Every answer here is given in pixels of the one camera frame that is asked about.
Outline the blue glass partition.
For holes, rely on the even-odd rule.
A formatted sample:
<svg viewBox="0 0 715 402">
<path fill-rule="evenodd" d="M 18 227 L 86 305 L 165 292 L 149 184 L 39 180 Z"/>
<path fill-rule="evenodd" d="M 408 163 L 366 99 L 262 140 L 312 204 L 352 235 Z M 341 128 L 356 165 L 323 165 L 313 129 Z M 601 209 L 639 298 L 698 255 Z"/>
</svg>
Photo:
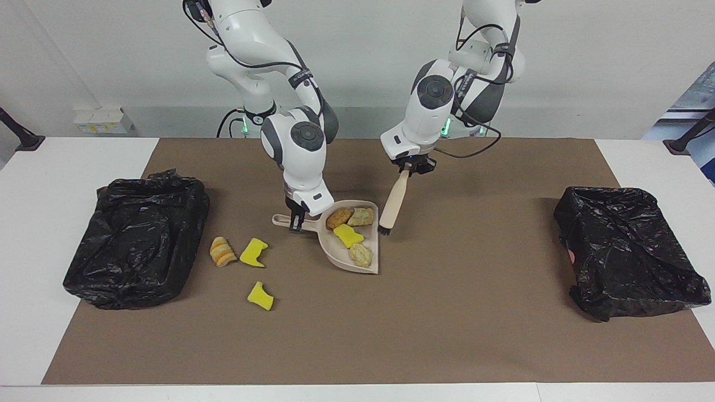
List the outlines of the blue glass partition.
<svg viewBox="0 0 715 402">
<path fill-rule="evenodd" d="M 715 62 L 710 64 L 689 89 L 666 110 L 643 139 L 661 142 L 677 139 L 694 124 L 694 122 L 674 121 L 680 112 L 707 111 L 713 107 L 715 107 Z M 715 186 L 715 130 L 690 142 L 687 150 L 690 152 L 689 157 L 694 160 L 707 180 Z"/>
</svg>

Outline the beige plastic dustpan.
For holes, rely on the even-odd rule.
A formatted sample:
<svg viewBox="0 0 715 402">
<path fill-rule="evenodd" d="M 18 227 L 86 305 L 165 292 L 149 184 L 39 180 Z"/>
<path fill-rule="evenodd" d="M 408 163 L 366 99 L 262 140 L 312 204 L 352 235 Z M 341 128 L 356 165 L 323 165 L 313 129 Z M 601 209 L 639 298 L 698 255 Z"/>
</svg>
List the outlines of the beige plastic dustpan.
<svg viewBox="0 0 715 402">
<path fill-rule="evenodd" d="M 367 249 L 372 252 L 372 261 L 368 267 L 360 267 L 350 257 L 350 252 L 345 247 L 340 239 L 327 229 L 326 222 L 330 214 L 340 208 L 364 208 L 371 209 L 374 213 L 373 223 L 370 226 L 355 227 L 355 231 L 364 237 L 361 242 Z M 344 199 L 333 203 L 329 209 L 320 214 L 316 219 L 304 219 L 302 223 L 302 232 L 316 232 L 320 246 L 323 249 L 327 259 L 335 266 L 343 270 L 378 274 L 379 272 L 379 239 L 378 233 L 378 214 L 379 208 L 375 203 L 363 199 Z"/>
</svg>

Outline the small yellow sponge piece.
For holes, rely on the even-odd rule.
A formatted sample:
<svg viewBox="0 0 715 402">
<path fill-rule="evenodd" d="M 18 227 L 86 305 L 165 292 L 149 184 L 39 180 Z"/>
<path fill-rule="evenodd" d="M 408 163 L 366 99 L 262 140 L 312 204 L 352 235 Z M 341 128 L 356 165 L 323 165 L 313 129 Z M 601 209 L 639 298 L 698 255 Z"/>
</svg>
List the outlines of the small yellow sponge piece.
<svg viewBox="0 0 715 402">
<path fill-rule="evenodd" d="M 249 292 L 247 301 L 263 308 L 263 310 L 271 311 L 275 303 L 275 297 L 266 292 L 263 282 L 257 281 Z"/>
</svg>

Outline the striped croissant bread piece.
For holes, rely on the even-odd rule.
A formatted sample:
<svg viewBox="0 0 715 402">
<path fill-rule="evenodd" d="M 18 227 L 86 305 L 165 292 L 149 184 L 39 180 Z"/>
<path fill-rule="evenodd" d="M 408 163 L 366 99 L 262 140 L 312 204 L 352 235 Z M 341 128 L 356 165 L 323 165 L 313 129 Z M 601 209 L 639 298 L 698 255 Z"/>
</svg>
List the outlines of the striped croissant bread piece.
<svg viewBox="0 0 715 402">
<path fill-rule="evenodd" d="M 238 257 L 229 242 L 221 236 L 212 240 L 209 255 L 216 267 L 225 267 L 230 262 L 238 261 Z"/>
</svg>

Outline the brown bread roll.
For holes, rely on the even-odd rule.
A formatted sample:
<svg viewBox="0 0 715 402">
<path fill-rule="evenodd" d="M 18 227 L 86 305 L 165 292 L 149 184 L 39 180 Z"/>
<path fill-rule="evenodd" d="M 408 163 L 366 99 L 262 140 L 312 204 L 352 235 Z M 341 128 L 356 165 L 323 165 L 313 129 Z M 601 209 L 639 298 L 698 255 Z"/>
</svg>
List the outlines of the brown bread roll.
<svg viewBox="0 0 715 402">
<path fill-rule="evenodd" d="M 338 208 L 335 209 L 326 219 L 325 226 L 330 231 L 333 231 L 338 226 L 347 224 L 353 215 L 353 210 L 351 208 Z"/>
</svg>

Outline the black stand foot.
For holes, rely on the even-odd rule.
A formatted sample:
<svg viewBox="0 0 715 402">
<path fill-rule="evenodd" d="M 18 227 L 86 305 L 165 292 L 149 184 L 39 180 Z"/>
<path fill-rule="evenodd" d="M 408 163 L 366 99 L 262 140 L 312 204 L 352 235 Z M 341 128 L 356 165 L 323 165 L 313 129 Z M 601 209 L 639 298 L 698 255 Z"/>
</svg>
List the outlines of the black stand foot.
<svg viewBox="0 0 715 402">
<path fill-rule="evenodd" d="M 694 122 L 694 124 L 681 137 L 674 140 L 663 140 L 663 143 L 672 155 L 690 156 L 687 145 L 715 130 L 715 107 L 707 111 L 680 112 L 674 121 Z"/>
<path fill-rule="evenodd" d="M 36 135 L 29 129 L 16 122 L 2 107 L 0 107 L 0 121 L 16 135 L 20 145 L 16 152 L 33 152 L 46 140 L 43 135 Z"/>
</svg>

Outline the black bag lined bin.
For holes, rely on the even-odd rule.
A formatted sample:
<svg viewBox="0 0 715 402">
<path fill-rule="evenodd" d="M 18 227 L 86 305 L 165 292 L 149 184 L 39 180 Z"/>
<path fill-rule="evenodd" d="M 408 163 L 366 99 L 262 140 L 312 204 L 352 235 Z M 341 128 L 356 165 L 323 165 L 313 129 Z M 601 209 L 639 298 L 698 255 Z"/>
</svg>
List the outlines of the black bag lined bin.
<svg viewBox="0 0 715 402">
<path fill-rule="evenodd" d="M 204 184 L 175 170 L 103 186 L 64 290 L 105 310 L 149 308 L 177 298 L 192 271 L 209 206 Z"/>
<path fill-rule="evenodd" d="M 572 254 L 572 300 L 601 322 L 710 305 L 712 291 L 659 207 L 639 188 L 569 186 L 554 209 Z"/>
</svg>

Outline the pale crusty bread chunk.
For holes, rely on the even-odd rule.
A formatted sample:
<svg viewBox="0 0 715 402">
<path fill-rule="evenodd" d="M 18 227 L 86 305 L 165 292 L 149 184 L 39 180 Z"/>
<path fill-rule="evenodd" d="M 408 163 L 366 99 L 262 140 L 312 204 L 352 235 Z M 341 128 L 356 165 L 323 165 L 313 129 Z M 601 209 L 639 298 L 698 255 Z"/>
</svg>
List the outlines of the pale crusty bread chunk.
<svg viewBox="0 0 715 402">
<path fill-rule="evenodd" d="M 352 244 L 349 249 L 351 260 L 356 266 L 368 268 L 373 261 L 373 252 L 370 248 L 363 245 L 362 242 Z"/>
</svg>

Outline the notched yellow sponge piece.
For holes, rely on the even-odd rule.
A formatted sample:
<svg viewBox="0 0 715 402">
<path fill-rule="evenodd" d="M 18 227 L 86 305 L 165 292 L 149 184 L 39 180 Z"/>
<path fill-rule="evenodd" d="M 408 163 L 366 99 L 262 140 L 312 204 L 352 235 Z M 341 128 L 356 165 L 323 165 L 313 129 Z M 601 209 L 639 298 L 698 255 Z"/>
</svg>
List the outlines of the notched yellow sponge piece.
<svg viewBox="0 0 715 402">
<path fill-rule="evenodd" d="M 253 237 L 241 252 L 239 257 L 240 262 L 248 266 L 265 268 L 265 265 L 260 262 L 261 253 L 268 249 L 269 245 L 261 239 Z"/>
</svg>

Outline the beige hand brush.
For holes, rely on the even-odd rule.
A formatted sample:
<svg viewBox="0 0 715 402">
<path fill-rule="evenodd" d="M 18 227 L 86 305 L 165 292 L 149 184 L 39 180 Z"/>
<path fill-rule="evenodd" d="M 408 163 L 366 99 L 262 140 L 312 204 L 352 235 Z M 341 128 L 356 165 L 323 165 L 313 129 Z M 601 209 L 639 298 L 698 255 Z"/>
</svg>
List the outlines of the beige hand brush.
<svg viewBox="0 0 715 402">
<path fill-rule="evenodd" d="M 379 220 L 378 233 L 381 235 L 389 235 L 400 213 L 403 205 L 404 195 L 408 188 L 409 176 L 401 175 L 393 185 L 389 197 L 385 203 L 382 214 Z"/>
</svg>

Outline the brown table mat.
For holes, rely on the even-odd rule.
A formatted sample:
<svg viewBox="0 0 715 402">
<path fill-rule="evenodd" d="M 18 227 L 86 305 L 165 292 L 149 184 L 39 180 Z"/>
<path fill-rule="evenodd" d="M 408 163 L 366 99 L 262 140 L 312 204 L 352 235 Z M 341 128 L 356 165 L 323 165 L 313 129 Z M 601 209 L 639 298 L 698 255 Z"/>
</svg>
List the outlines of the brown table mat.
<svg viewBox="0 0 715 402">
<path fill-rule="evenodd" d="M 508 139 L 440 156 L 409 181 L 380 236 L 379 274 L 329 263 L 286 213 L 283 176 L 258 140 L 163 139 L 145 173 L 174 168 L 211 204 L 181 296 L 142 310 L 80 303 L 44 384 L 710 382 L 715 350 L 690 311 L 595 322 L 570 299 L 552 218 L 567 186 L 616 186 L 588 140 Z M 238 261 L 209 255 L 224 237 Z M 240 262 L 256 237 L 265 268 Z M 249 303 L 257 281 L 271 311 Z"/>
</svg>

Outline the green and yellow sponge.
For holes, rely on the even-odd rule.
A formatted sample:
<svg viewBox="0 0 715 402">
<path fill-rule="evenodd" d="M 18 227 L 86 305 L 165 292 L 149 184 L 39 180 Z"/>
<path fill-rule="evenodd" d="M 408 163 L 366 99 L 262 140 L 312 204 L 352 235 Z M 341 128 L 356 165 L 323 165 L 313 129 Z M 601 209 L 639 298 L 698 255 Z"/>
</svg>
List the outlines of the green and yellow sponge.
<svg viewBox="0 0 715 402">
<path fill-rule="evenodd" d="M 341 224 L 333 229 L 333 234 L 342 242 L 346 249 L 350 249 L 355 244 L 360 244 L 365 237 L 356 232 L 355 229 L 347 224 Z"/>
</svg>

